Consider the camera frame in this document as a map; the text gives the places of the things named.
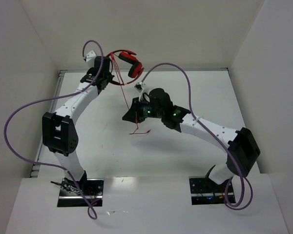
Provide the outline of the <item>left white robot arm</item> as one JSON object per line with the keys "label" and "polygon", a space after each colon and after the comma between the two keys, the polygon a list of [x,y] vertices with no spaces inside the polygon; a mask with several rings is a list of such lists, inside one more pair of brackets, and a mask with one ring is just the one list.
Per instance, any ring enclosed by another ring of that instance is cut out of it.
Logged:
{"label": "left white robot arm", "polygon": [[65,168],[64,181],[77,194],[88,190],[86,171],[80,165],[76,148],[79,143],[75,124],[86,107],[112,81],[111,59],[96,57],[94,66],[80,80],[76,95],[70,97],[60,108],[42,116],[42,142]]}

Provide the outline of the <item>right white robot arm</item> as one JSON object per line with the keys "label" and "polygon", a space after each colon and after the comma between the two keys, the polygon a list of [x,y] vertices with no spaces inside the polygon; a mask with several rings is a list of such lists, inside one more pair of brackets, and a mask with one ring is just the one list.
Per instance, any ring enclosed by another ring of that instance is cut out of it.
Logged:
{"label": "right white robot arm", "polygon": [[204,185],[209,192],[216,192],[234,175],[246,178],[260,155],[251,130],[226,128],[197,117],[190,110],[174,105],[162,88],[149,93],[141,91],[122,117],[124,121],[136,124],[147,118],[158,118],[167,128],[198,137],[227,154],[225,163],[213,166],[207,173]]}

